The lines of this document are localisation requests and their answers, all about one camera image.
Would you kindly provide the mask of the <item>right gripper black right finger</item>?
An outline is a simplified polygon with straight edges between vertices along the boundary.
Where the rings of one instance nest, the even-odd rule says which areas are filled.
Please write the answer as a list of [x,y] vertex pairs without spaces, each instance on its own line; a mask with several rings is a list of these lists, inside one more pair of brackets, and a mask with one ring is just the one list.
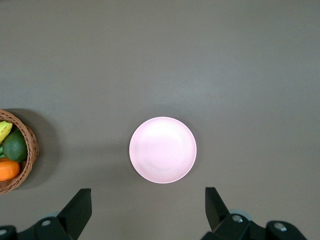
[[211,231],[203,240],[264,240],[266,230],[240,213],[230,213],[215,187],[205,188],[205,214]]

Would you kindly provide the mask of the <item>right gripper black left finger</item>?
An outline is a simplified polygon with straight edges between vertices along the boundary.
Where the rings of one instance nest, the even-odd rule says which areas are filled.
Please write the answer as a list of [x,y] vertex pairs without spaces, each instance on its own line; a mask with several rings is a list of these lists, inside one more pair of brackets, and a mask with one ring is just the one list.
[[57,214],[33,226],[35,240],[77,240],[92,216],[90,188],[80,189]]

